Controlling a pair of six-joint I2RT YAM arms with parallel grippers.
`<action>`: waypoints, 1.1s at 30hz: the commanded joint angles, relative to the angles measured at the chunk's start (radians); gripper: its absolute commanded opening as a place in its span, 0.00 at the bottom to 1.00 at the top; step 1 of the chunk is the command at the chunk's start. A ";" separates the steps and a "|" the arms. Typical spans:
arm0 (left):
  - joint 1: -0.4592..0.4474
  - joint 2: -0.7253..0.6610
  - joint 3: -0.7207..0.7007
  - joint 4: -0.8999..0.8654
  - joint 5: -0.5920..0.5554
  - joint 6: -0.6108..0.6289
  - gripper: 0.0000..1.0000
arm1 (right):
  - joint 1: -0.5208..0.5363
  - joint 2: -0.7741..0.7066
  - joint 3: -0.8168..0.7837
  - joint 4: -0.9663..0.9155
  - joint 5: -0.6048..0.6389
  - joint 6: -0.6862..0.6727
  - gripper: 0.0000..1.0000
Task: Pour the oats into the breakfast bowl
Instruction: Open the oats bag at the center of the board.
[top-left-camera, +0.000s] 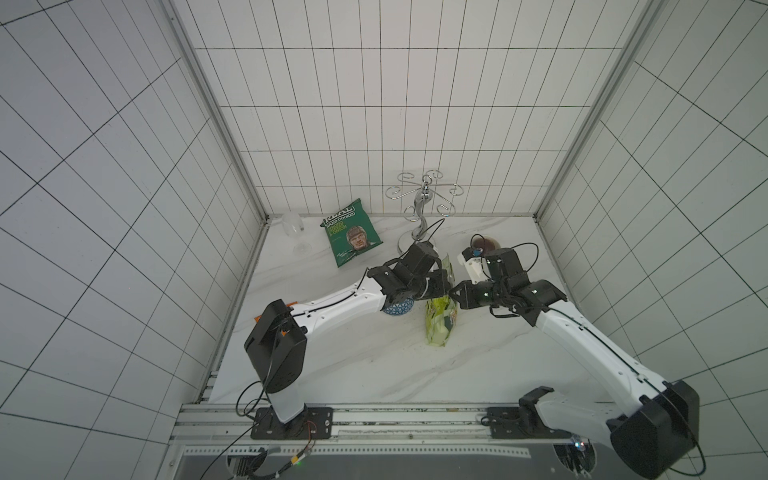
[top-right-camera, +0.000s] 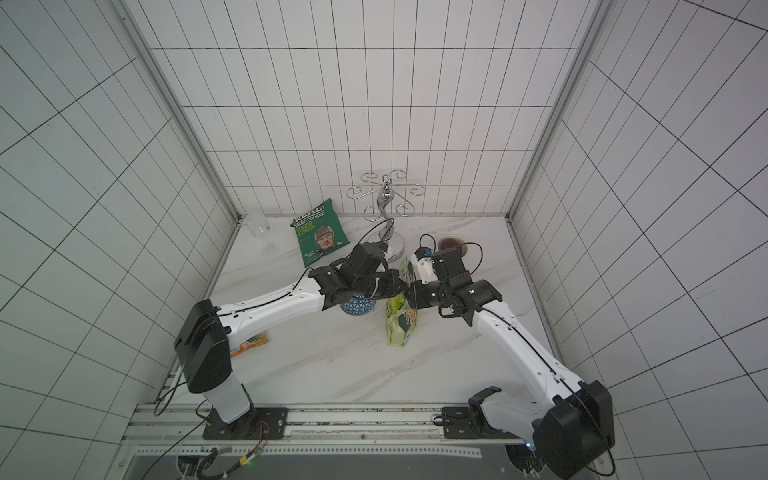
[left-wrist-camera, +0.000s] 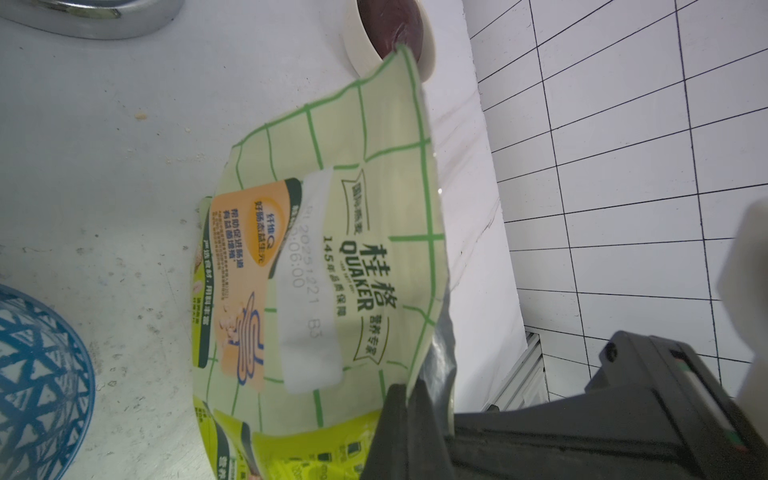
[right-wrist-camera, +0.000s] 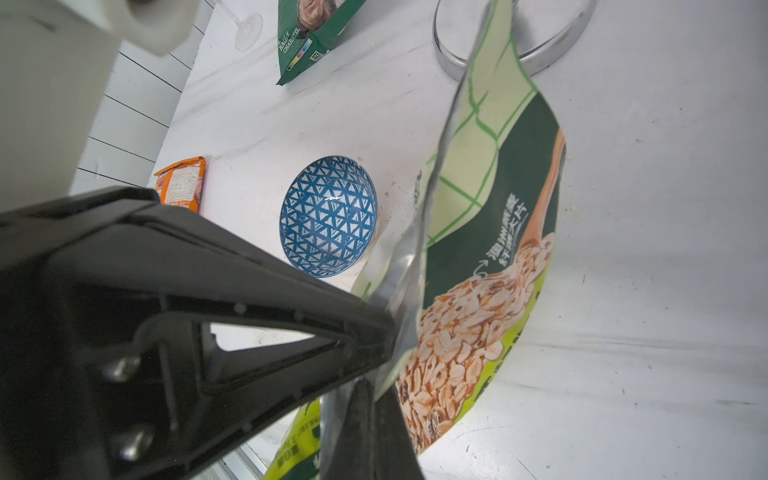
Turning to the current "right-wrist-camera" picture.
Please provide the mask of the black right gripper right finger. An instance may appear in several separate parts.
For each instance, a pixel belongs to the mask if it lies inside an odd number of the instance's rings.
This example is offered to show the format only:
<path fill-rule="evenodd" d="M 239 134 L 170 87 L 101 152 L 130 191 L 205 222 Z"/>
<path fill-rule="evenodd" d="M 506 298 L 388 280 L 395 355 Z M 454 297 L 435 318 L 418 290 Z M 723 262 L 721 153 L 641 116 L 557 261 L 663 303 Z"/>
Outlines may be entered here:
<path fill-rule="evenodd" d="M 422 479 L 394 389 L 360 378 L 321 398 L 322 479 Z"/>

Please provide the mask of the blue patterned breakfast bowl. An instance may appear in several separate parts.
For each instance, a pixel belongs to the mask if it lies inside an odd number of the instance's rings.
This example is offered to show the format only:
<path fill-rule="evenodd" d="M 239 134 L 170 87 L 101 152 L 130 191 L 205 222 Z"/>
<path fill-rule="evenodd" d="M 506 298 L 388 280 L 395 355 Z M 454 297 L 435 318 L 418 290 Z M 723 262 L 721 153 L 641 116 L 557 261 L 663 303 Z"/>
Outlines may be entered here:
<path fill-rule="evenodd" d="M 279 236 L 288 262 L 315 277 L 330 278 L 357 263 L 377 228 L 378 198 L 367 171 L 344 156 L 305 167 L 288 188 Z"/>

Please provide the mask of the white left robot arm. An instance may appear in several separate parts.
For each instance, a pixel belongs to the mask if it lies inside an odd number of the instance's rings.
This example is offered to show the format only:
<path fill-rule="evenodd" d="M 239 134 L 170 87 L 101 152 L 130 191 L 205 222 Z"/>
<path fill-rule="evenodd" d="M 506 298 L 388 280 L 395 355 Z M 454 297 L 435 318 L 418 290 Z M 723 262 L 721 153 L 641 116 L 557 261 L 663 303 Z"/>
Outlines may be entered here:
<path fill-rule="evenodd" d="M 65 196 L 122 42 L 164 55 L 195 1 L 1 4 L 1 208 Z"/>

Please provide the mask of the green oats bag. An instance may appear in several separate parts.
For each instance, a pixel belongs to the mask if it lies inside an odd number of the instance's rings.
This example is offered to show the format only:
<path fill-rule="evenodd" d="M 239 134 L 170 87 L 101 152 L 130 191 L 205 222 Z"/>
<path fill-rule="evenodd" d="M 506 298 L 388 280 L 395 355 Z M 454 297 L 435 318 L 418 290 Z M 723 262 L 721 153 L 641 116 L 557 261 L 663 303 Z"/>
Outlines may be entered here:
<path fill-rule="evenodd" d="M 480 29 L 417 213 L 387 260 L 354 286 L 402 311 L 389 363 L 365 377 L 394 389 L 416 456 L 473 407 L 519 338 L 555 241 L 565 136 L 525 72 L 513 3 L 494 1 Z M 321 479 L 321 399 L 300 408 L 270 479 Z"/>

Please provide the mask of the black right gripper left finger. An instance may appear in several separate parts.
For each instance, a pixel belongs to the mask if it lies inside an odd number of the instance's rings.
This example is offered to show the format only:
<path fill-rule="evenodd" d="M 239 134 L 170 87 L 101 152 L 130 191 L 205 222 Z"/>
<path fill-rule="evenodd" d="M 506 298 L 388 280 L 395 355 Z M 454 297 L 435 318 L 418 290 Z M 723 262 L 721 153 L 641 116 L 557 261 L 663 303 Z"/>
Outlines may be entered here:
<path fill-rule="evenodd" d="M 1 475 L 186 479 L 385 363 L 384 310 L 147 188 L 1 216 Z"/>

